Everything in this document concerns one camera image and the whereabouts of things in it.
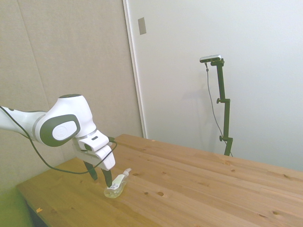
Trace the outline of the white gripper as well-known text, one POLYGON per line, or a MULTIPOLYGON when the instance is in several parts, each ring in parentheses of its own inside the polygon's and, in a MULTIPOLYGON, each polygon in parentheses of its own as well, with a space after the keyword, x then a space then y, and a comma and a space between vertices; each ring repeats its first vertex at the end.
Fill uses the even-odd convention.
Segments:
POLYGON ((112 142, 105 140, 104 142, 95 142, 91 139, 72 139, 76 156, 84 161, 84 165, 89 172, 91 178, 96 181, 98 174, 94 166, 101 168, 108 188, 112 186, 111 168, 116 164, 114 155, 110 145, 112 142))

